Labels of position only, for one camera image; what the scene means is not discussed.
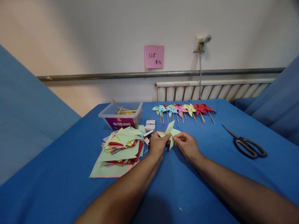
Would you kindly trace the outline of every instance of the plastic container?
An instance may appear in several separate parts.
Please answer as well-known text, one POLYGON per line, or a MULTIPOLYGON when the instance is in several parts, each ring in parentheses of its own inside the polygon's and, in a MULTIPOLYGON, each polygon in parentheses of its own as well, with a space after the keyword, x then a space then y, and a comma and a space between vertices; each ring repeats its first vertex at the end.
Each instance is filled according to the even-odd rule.
POLYGON ((120 129, 126 128, 128 126, 132 126, 133 128, 138 128, 142 116, 142 104, 143 102, 135 102, 135 103, 118 103, 118 107, 123 107, 128 110, 137 110, 135 114, 117 114, 117 108, 115 104, 112 102, 109 104, 101 113, 99 113, 99 117, 103 118, 106 121, 107 125, 112 129, 120 129))

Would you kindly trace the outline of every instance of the forearm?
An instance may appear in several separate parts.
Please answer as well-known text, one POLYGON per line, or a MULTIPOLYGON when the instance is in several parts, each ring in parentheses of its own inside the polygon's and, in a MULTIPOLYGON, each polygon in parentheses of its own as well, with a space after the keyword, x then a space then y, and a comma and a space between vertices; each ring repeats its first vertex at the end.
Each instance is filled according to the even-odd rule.
POLYGON ((146 156, 95 199, 76 223, 129 223, 161 160, 146 156))
POLYGON ((194 162, 193 166, 245 222, 299 222, 299 208, 262 184, 207 158, 194 162))

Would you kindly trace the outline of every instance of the white wall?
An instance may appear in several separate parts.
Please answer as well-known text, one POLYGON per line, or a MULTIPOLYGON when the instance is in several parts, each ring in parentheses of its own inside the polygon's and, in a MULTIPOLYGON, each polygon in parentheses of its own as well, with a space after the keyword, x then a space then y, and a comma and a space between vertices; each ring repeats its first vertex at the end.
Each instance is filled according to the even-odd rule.
MULTIPOLYGON (((198 69, 196 34, 212 35, 203 69, 285 67, 299 53, 297 0, 2 0, 0 30, 0 44, 36 76, 147 71, 145 44, 165 45, 158 71, 198 69)), ((155 100, 155 82, 47 85, 84 115, 109 101, 107 89, 120 100, 155 100), (118 88, 125 84, 132 88, 118 88)))

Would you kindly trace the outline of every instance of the scissors handle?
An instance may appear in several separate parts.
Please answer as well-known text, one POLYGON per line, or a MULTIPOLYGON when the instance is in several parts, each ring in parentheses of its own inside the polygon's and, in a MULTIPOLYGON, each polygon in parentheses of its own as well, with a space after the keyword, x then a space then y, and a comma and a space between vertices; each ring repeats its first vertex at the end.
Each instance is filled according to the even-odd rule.
POLYGON ((266 151, 260 147, 258 144, 256 144, 255 142, 246 139, 246 138, 242 138, 242 137, 235 137, 234 138, 234 145, 236 146, 236 148, 239 150, 239 152, 241 152, 244 156, 250 158, 250 159, 257 159, 258 157, 266 157, 267 153, 266 151), (248 154, 247 152, 245 152, 239 145, 242 145, 244 147, 244 149, 246 149, 247 152, 249 152, 250 154, 248 154))

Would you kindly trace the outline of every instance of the blue fabric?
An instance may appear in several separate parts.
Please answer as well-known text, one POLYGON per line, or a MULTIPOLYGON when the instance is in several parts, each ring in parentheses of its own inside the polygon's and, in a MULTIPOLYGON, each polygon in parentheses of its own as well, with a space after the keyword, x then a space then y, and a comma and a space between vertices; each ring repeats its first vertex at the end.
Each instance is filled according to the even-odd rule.
POLYGON ((245 110, 299 146, 299 56, 245 110))
POLYGON ((80 118, 0 45, 0 185, 80 118))
MULTIPOLYGON (((296 145, 225 100, 175 103, 190 102, 205 103, 214 109, 217 114, 212 116, 216 124, 207 116, 206 124, 200 118, 195 123, 187 115, 184 124, 181 118, 179 123, 175 122, 175 129, 193 135, 206 157, 268 186, 299 205, 299 148, 296 145), (243 156, 221 124, 237 135, 255 141, 268 156, 256 160, 243 156)), ((168 125, 166 114, 162 125, 152 110, 159 104, 174 102, 143 103, 141 124, 148 119, 156 120, 156 130, 165 131, 168 125)), ((112 132, 98 117, 107 105, 96 106, 0 187, 0 223, 73 223, 116 180, 88 178, 101 152, 102 139, 112 132)), ((177 147, 165 152, 133 223, 223 222, 238 223, 238 220, 177 147)))
POLYGON ((255 98, 239 98, 233 100, 231 104, 239 108, 241 111, 245 111, 254 100, 255 98))

